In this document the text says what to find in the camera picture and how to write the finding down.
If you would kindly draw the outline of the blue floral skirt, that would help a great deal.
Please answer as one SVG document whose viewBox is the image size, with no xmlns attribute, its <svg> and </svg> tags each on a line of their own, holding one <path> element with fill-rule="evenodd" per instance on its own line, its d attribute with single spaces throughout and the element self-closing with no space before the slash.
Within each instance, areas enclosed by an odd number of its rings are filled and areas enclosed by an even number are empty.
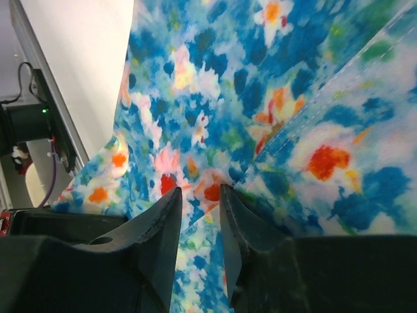
<svg viewBox="0 0 417 313">
<path fill-rule="evenodd" d="M 221 184 L 294 236 L 416 233 L 415 1 L 136 1 L 113 135 L 53 208 L 182 189 L 172 312 L 227 312 Z"/>
</svg>

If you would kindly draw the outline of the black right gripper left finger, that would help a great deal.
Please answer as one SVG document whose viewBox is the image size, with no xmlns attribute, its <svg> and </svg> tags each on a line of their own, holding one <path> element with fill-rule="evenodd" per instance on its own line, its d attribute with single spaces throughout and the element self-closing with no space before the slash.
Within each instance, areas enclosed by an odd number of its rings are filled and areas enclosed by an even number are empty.
<svg viewBox="0 0 417 313">
<path fill-rule="evenodd" d="M 87 244 L 1 239 L 2 312 L 168 312 L 182 190 Z"/>
</svg>

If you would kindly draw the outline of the aluminium table frame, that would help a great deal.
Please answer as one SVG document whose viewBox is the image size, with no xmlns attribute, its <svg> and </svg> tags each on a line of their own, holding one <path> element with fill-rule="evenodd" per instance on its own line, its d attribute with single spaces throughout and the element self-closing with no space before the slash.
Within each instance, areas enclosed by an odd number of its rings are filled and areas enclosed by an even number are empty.
<svg viewBox="0 0 417 313">
<path fill-rule="evenodd" d="M 89 161 L 63 89 L 29 17 L 32 1 L 1 2 L 1 208 L 26 209 L 56 200 Z M 40 199 L 25 178 L 34 168 Z"/>
</svg>

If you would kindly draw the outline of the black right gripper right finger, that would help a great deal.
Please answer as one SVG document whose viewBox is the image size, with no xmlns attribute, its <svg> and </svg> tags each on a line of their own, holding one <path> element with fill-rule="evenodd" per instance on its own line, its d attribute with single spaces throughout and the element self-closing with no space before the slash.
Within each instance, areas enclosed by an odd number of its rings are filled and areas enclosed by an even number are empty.
<svg viewBox="0 0 417 313">
<path fill-rule="evenodd" d="M 220 187 L 229 307 L 235 312 L 415 312 L 416 237 L 289 237 Z"/>
</svg>

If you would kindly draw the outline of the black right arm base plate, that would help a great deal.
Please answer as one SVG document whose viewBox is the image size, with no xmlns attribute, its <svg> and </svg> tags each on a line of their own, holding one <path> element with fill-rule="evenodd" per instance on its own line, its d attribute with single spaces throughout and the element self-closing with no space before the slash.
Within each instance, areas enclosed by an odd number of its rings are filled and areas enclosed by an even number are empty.
<svg viewBox="0 0 417 313">
<path fill-rule="evenodd" d="M 46 111 L 45 114 L 50 126 L 51 137 L 54 140 L 55 151 L 62 160 L 66 172 L 70 173 L 75 169 L 76 165 L 76 151 L 72 140 L 42 71 L 36 68 L 33 74 L 37 85 L 38 97 Z"/>
</svg>

